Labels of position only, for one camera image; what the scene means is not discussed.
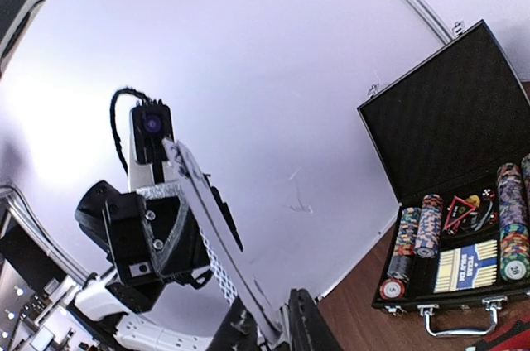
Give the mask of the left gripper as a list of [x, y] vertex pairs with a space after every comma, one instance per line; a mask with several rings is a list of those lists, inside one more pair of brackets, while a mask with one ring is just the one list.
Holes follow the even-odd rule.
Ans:
[[184, 195], [120, 193], [101, 180], [75, 210], [82, 232], [107, 253], [122, 283], [203, 288], [213, 277], [199, 225]]

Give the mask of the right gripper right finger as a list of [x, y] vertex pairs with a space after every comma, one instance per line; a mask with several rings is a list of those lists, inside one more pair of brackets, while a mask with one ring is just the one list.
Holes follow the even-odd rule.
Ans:
[[306, 289], [291, 289], [288, 305], [291, 350], [342, 350]]

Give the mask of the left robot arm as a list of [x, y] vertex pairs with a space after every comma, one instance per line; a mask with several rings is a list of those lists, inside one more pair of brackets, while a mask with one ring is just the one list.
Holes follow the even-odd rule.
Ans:
[[79, 202], [80, 229], [112, 268], [93, 276], [75, 297], [75, 309], [127, 350], [206, 350], [211, 337], [179, 333], [152, 323], [152, 310], [171, 283], [204, 287], [220, 276], [214, 253], [177, 181], [121, 193], [102, 180]]

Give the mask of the blue playing card deck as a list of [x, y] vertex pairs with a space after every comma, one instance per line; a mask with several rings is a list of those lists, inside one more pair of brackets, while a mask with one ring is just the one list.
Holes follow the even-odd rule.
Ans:
[[200, 228], [219, 288], [228, 303], [240, 299], [255, 319], [262, 337], [275, 344], [282, 336], [278, 309], [273, 307], [258, 284], [248, 259], [243, 255], [208, 181], [190, 150], [182, 142], [162, 141], [174, 183], [183, 194]]

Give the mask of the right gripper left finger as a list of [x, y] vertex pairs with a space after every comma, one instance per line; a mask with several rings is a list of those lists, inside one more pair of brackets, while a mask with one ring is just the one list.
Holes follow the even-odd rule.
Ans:
[[258, 349], [257, 324], [237, 297], [212, 338], [209, 351], [253, 351]]

